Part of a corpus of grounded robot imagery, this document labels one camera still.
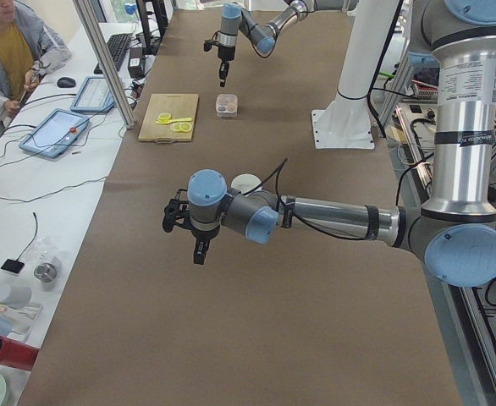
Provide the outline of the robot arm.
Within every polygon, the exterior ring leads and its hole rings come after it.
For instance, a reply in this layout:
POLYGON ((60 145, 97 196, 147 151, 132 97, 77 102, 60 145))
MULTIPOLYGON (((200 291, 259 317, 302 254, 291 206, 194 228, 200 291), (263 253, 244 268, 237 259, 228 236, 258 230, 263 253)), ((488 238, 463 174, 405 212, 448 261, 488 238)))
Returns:
POLYGON ((182 226, 202 264, 221 228, 265 244, 293 221, 336 239, 379 240, 421 260, 439 280, 476 287, 496 277, 496 209, 488 200, 496 111, 496 1, 423 1, 410 44, 439 65, 433 181, 417 209, 352 205, 230 188, 203 169, 190 178, 182 226))
POLYGON ((351 11, 358 1, 285 1, 287 8, 265 24, 259 24, 251 11, 238 3, 225 3, 221 13, 220 28, 204 41, 203 51, 218 50, 220 66, 219 85, 224 88, 234 60, 239 34, 244 35, 260 58, 268 58, 279 36, 290 26, 303 21, 318 11, 351 11))

